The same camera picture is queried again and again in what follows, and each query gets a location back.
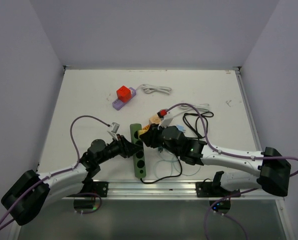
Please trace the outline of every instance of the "white wall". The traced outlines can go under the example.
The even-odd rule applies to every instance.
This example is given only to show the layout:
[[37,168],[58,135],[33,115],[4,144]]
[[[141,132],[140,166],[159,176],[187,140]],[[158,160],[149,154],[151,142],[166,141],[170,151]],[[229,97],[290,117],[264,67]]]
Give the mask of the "white wall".
[[75,68],[241,66],[278,0],[31,0]]
[[[0,199],[36,167],[61,81],[62,66],[30,2],[0,1]],[[4,212],[0,203],[0,217]]]
[[[298,156],[298,0],[280,0],[242,78],[262,146]],[[291,179],[286,203],[298,236],[298,176]]]

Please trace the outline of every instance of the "red cube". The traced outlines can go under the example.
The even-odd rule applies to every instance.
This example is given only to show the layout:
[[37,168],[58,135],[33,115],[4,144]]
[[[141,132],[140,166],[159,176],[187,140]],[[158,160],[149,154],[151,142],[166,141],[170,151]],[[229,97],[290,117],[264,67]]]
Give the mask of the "red cube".
[[117,90],[117,96],[122,102],[126,103],[131,99],[131,90],[126,86],[122,86]]

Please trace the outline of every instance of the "white power cord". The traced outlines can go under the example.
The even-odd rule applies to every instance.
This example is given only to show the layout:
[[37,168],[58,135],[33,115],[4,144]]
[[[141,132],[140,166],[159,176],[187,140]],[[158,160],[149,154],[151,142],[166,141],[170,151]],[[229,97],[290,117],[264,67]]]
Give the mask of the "white power cord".
[[[203,112],[208,112],[210,110],[210,105],[208,103],[203,103],[203,104],[199,104],[199,105],[194,105],[194,104],[191,104],[193,105],[194,107],[196,107],[201,113]],[[184,109],[184,111],[181,111],[179,113],[177,113],[176,115],[173,116],[173,118],[177,117],[178,115],[181,115],[183,113],[186,113],[188,111],[191,111],[192,108],[188,107],[188,106],[179,106],[180,109]]]
[[139,87],[136,88],[136,90],[138,90],[139,88],[142,88],[142,90],[146,93],[146,94],[151,94],[153,92],[160,92],[166,95],[170,95],[172,88],[168,87],[168,86],[154,86],[154,85],[149,85],[149,84],[142,84]]
[[[161,153],[158,151],[158,156],[159,156],[159,158],[161,159],[161,160],[159,160],[159,161],[157,161],[155,164],[154,164],[154,166],[153,166],[153,173],[154,173],[154,176],[157,178],[157,179],[159,179],[159,177],[158,177],[158,175],[157,175],[157,166],[158,166],[158,164],[159,163],[161,163],[161,162],[165,162],[165,163],[170,163],[170,167],[171,167],[171,173],[170,173],[170,175],[172,175],[172,172],[173,172],[173,168],[178,172],[178,173],[180,173],[179,172],[179,170],[177,170],[177,168],[175,167],[175,164],[174,163],[176,163],[178,160],[177,160],[177,158],[175,157],[175,155],[173,155],[172,153],[170,153],[169,151],[167,151],[166,149],[164,149],[164,152],[166,152],[166,153],[168,153],[169,155],[171,155],[172,156],[172,158],[171,159],[164,159],[162,156],[161,156]],[[200,167],[198,168],[198,170],[195,172],[195,173],[192,173],[192,174],[185,174],[185,173],[182,173],[182,175],[184,175],[184,176],[187,176],[187,177],[190,177],[190,176],[194,176],[195,174],[197,174],[200,170],[201,170],[201,165],[200,165]]]

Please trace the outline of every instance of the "purple block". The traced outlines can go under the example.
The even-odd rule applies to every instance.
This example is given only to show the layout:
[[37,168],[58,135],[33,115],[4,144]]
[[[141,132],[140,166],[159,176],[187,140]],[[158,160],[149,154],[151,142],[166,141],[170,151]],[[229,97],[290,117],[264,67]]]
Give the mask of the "purple block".
[[[137,95],[137,91],[134,88],[129,87],[129,89],[131,90],[131,98],[129,99],[129,101],[131,99],[133,99],[136,95]],[[124,105],[126,105],[129,101],[127,102],[123,102],[120,99],[116,99],[115,101],[113,101],[112,106],[116,109],[116,110],[120,110]]]

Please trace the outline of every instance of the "black electrical cord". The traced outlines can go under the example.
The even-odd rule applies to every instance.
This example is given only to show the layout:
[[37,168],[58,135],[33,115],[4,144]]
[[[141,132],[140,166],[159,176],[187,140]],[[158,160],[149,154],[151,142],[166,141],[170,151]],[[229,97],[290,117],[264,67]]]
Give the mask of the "black electrical cord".
[[[195,128],[194,127],[192,127],[192,125],[189,123],[189,121],[187,120],[187,116],[195,116],[195,117],[197,117],[197,119],[195,120]],[[207,129],[207,132],[206,132],[206,134],[208,134],[208,128],[209,128],[209,122],[208,122],[208,119],[207,118],[212,118],[213,116],[214,116],[214,113],[213,112],[211,112],[211,111],[206,111],[206,112],[203,112],[203,113],[201,113],[201,116],[202,116],[202,118],[205,120],[205,122],[206,122],[206,129]],[[198,120],[199,120],[200,118],[199,118],[199,116],[198,116],[198,114],[197,113],[184,113],[183,114],[183,117],[182,117],[182,120],[183,120],[183,122],[184,122],[184,124],[189,128],[189,129],[191,129],[193,132],[194,132],[194,134],[197,136],[197,137],[195,137],[195,139],[197,138],[197,139],[203,139],[203,138],[205,138],[205,135],[204,136],[202,136],[201,134],[199,134],[199,132],[198,132]]]
[[182,164],[181,164],[180,160],[178,160],[178,162],[179,162],[179,165],[180,165],[180,172],[179,172],[179,174],[177,174],[177,175],[173,175],[173,176],[164,176],[164,177],[159,178],[159,179],[157,179],[157,180],[155,180],[155,181],[147,181],[147,182],[144,181],[142,178],[140,178],[140,181],[141,181],[143,184],[155,184],[155,183],[157,183],[158,181],[161,181],[161,180],[163,180],[163,179],[177,178],[177,177],[181,176],[181,175],[182,175],[182,172],[183,172],[183,168],[182,168]]

